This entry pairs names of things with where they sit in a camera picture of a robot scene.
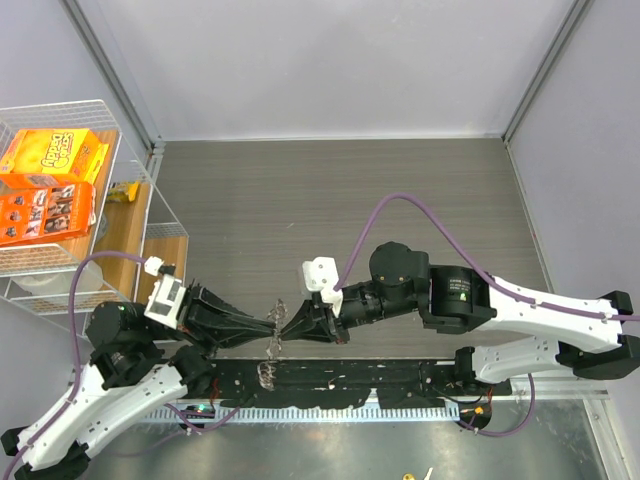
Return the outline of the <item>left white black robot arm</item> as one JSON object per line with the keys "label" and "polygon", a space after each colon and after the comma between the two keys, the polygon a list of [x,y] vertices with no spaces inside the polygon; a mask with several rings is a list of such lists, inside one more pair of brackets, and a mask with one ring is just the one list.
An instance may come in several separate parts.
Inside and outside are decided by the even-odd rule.
{"label": "left white black robot arm", "polygon": [[12,459],[4,476],[78,478],[139,419],[175,400],[212,393],[218,349],[273,332],[273,323],[169,275],[156,281],[146,303],[100,304],[86,329],[93,351],[72,386],[33,424],[2,435]]}

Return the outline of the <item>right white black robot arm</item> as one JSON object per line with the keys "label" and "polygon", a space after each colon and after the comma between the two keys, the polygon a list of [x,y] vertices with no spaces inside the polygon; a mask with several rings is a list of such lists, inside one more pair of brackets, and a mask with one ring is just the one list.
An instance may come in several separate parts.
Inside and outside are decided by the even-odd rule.
{"label": "right white black robot arm", "polygon": [[530,290],[472,268],[433,265],[427,253],[397,242],[374,250],[369,272],[370,280],[336,289],[333,259],[304,262],[307,298],[281,339],[345,343],[352,328],[409,313],[439,334],[521,334],[456,351],[452,380],[466,394],[521,374],[568,369],[578,378],[617,380],[639,367],[639,339],[622,329],[632,312],[624,292],[585,300]]}

